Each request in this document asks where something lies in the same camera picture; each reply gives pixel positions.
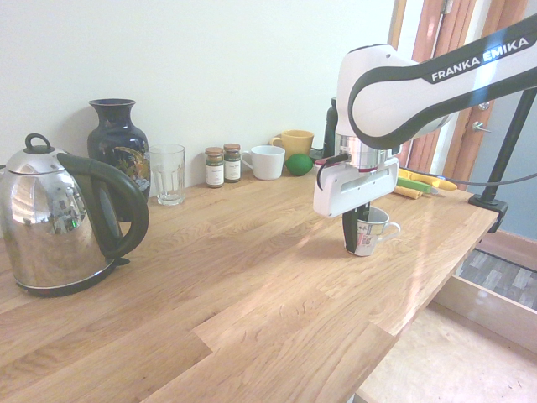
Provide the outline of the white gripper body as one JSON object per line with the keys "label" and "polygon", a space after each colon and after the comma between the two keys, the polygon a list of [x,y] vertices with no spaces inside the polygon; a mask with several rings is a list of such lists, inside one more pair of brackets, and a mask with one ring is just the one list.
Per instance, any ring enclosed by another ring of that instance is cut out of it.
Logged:
{"label": "white gripper body", "polygon": [[318,171],[313,208],[323,217],[336,217],[391,193],[398,179],[399,160],[391,158],[376,171],[364,173],[347,163]]}

